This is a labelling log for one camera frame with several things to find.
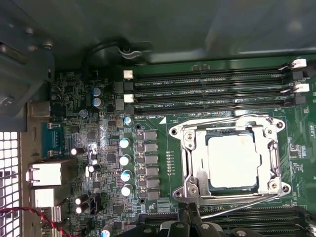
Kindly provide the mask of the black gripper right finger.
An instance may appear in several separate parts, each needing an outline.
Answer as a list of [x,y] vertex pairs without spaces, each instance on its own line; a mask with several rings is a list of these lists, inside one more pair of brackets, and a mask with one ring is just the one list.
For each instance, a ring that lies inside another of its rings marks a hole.
[[236,228],[225,233],[222,228],[211,222],[204,222],[194,203],[188,204],[190,218],[189,237],[251,237],[252,231],[246,228]]

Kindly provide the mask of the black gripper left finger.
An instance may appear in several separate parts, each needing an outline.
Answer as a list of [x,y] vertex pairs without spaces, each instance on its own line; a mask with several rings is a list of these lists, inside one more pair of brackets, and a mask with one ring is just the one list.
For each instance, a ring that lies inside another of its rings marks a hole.
[[[160,229],[148,224],[150,220],[160,221]],[[120,234],[121,237],[189,237],[191,219],[189,206],[180,203],[177,214],[140,214],[136,227]]]

